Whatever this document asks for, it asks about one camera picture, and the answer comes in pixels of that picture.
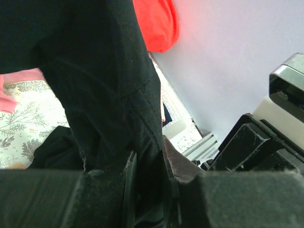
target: gray wall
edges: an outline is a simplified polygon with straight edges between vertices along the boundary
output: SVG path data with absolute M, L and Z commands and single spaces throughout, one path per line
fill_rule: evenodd
M 219 142 L 268 92 L 268 75 L 304 52 L 303 0 L 175 0 L 180 39 L 157 63 Z

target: wall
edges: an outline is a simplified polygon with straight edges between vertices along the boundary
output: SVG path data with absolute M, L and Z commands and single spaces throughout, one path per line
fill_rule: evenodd
M 304 52 L 303 0 L 175 0 L 180 39 L 157 63 L 201 129 L 221 142 L 268 92 L 268 75 Z

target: gray surface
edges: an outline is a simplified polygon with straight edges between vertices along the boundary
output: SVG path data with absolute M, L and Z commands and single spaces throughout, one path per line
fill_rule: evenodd
M 155 54 L 200 128 L 219 143 L 268 93 L 268 76 L 304 51 L 302 0 L 175 0 L 180 39 Z

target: floral pattern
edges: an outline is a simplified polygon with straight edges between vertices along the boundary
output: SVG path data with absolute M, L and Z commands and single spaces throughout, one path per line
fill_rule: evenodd
M 17 106 L 14 113 L 0 113 L 0 169 L 28 167 L 34 151 L 58 126 L 68 126 L 59 100 L 44 81 L 4 86 Z

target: floral tablecloth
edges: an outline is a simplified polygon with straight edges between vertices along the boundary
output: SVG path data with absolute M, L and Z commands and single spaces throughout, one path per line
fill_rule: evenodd
M 68 126 L 59 100 L 45 81 L 4 86 L 17 101 L 15 112 L 0 113 L 0 169 L 26 168 L 33 153 L 58 126 Z

